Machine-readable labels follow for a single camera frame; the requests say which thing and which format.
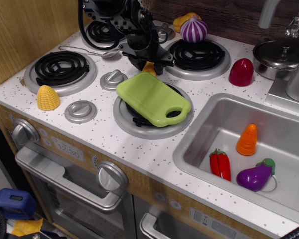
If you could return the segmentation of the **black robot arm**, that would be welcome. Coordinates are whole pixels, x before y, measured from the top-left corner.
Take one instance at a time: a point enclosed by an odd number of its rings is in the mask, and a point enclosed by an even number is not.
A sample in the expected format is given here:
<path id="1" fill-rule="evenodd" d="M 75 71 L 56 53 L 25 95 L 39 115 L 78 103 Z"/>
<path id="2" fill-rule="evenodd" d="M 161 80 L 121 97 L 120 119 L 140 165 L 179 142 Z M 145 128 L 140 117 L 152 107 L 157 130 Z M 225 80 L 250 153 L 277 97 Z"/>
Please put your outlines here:
<path id="1" fill-rule="evenodd" d="M 83 13 L 94 21 L 104 23 L 114 36 L 114 47 L 138 70 L 146 62 L 154 63 L 154 70 L 161 75 L 166 66 L 173 67 L 174 56 L 161 45 L 168 40 L 160 40 L 159 32 L 167 30 L 155 26 L 152 13 L 137 0 L 79 0 L 78 24 L 87 44 L 99 49 L 87 37 L 83 24 Z"/>

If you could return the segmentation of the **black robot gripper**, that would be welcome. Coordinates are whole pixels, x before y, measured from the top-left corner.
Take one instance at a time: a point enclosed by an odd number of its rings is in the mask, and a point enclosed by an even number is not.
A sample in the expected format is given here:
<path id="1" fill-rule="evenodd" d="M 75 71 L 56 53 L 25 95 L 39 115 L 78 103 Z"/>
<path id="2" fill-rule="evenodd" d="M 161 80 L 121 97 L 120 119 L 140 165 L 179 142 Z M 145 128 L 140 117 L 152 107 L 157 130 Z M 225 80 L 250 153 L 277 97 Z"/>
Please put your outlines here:
<path id="1" fill-rule="evenodd" d="M 156 75 L 162 75 L 166 66 L 174 66 L 174 57 L 158 41 L 158 34 L 122 32 L 127 42 L 119 45 L 122 54 L 138 70 L 142 70 L 147 61 L 153 62 Z"/>

